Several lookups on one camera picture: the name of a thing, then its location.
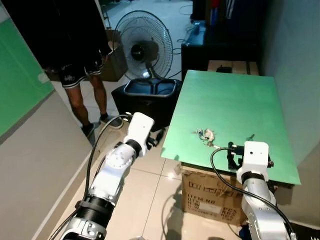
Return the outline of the black cabinet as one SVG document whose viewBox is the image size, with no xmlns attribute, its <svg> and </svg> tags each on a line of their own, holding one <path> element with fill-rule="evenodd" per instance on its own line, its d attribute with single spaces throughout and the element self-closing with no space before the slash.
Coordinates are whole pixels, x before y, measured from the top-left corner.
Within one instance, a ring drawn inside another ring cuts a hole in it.
<svg viewBox="0 0 320 240">
<path fill-rule="evenodd" d="M 206 71 L 210 60 L 260 62 L 263 48 L 257 39 L 234 36 L 225 25 L 195 21 L 181 43 L 182 77 L 189 70 Z"/>
</svg>

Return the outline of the bunch of metal keys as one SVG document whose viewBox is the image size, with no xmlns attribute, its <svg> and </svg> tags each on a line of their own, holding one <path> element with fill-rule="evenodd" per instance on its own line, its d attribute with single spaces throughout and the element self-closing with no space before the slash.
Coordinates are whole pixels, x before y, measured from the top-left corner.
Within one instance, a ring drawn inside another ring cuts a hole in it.
<svg viewBox="0 0 320 240">
<path fill-rule="evenodd" d="M 210 130 L 210 128 L 198 129 L 194 131 L 193 134 L 196 134 L 205 146 L 218 147 L 214 144 L 216 138 L 215 133 L 212 130 Z"/>
</svg>

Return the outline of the plain brown cardboard box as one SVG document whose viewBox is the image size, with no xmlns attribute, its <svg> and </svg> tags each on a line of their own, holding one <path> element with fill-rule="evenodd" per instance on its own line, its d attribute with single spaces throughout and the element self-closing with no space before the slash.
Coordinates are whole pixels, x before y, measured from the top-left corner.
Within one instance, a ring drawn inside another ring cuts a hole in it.
<svg viewBox="0 0 320 240">
<path fill-rule="evenodd" d="M 119 82 L 128 71 L 121 33 L 118 30 L 106 29 L 106 35 L 112 48 L 112 53 L 110 53 L 103 66 L 101 78 L 104 82 Z"/>
</svg>

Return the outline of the large green board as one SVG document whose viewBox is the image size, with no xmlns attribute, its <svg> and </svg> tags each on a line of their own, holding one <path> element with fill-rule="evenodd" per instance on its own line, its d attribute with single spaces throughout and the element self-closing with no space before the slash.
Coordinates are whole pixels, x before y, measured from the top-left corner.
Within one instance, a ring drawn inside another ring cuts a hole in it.
<svg viewBox="0 0 320 240">
<path fill-rule="evenodd" d="M 206 146 L 194 134 L 205 129 L 214 132 L 214 144 L 219 147 L 226 147 L 228 142 L 242 146 L 254 134 L 254 141 L 269 146 L 274 162 L 274 167 L 268 169 L 269 179 L 287 185 L 301 183 L 274 78 L 189 70 L 161 156 L 210 168 L 214 147 Z"/>
</svg>

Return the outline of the flat cardboard box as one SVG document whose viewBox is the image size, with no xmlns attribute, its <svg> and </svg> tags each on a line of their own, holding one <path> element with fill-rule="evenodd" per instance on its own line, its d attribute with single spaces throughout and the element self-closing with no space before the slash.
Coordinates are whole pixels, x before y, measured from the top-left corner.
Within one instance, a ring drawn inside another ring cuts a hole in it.
<svg viewBox="0 0 320 240">
<path fill-rule="evenodd" d="M 258 64 L 254 61 L 210 60 L 206 70 L 214 73 L 249 74 L 260 76 Z"/>
</svg>

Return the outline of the person in black shorts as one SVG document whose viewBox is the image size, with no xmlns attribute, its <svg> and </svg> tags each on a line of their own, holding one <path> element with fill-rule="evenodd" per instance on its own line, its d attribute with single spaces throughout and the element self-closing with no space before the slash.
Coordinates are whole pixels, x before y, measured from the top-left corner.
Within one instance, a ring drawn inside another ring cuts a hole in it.
<svg viewBox="0 0 320 240">
<path fill-rule="evenodd" d="M 96 0 L 0 0 L 41 68 L 57 76 L 71 112 L 88 137 L 94 130 L 82 82 L 93 87 L 99 121 L 118 130 L 123 123 L 107 112 L 100 75 L 113 52 Z"/>
</svg>

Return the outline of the printed cardboard box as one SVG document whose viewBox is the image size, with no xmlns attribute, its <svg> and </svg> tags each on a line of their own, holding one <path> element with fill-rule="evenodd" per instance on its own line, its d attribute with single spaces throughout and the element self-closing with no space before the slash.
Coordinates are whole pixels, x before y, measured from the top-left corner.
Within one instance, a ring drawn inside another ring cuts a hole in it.
<svg viewBox="0 0 320 240">
<path fill-rule="evenodd" d="M 240 226 L 248 217 L 242 210 L 243 194 L 224 184 L 217 174 L 180 165 L 182 210 L 217 222 Z"/>
</svg>

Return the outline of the black standing fan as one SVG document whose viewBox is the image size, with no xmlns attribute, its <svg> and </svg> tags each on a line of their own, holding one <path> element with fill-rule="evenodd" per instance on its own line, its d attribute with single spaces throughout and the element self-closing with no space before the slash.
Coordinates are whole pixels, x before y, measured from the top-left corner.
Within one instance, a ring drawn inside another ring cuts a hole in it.
<svg viewBox="0 0 320 240">
<path fill-rule="evenodd" d="M 165 78 L 173 64 L 173 41 L 167 26 L 146 10 L 130 11 L 116 25 L 130 80 Z"/>
</svg>

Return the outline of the black box with white print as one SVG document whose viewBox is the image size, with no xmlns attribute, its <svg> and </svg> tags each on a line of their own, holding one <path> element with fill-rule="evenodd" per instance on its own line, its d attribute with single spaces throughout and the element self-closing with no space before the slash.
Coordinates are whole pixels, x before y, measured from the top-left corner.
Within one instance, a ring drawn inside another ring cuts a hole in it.
<svg viewBox="0 0 320 240">
<path fill-rule="evenodd" d="M 320 230 L 291 222 L 297 240 L 320 240 Z"/>
</svg>

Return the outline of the black bin with blue liner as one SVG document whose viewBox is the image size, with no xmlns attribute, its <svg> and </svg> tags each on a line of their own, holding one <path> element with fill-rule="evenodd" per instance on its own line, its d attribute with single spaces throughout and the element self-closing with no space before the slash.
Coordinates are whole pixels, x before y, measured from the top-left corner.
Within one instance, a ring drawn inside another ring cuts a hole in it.
<svg viewBox="0 0 320 240">
<path fill-rule="evenodd" d="M 135 78 L 111 92 L 119 114 L 140 112 L 157 131 L 170 125 L 183 82 L 173 78 Z"/>
</svg>

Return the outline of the green panel with clear hooks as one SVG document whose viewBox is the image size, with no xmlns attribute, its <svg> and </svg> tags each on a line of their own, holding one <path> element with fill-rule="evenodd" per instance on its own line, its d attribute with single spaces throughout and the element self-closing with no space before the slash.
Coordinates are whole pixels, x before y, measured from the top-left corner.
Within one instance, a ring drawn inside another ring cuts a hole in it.
<svg viewBox="0 0 320 240">
<path fill-rule="evenodd" d="M 0 135 L 54 90 L 12 19 L 0 23 Z"/>
</svg>

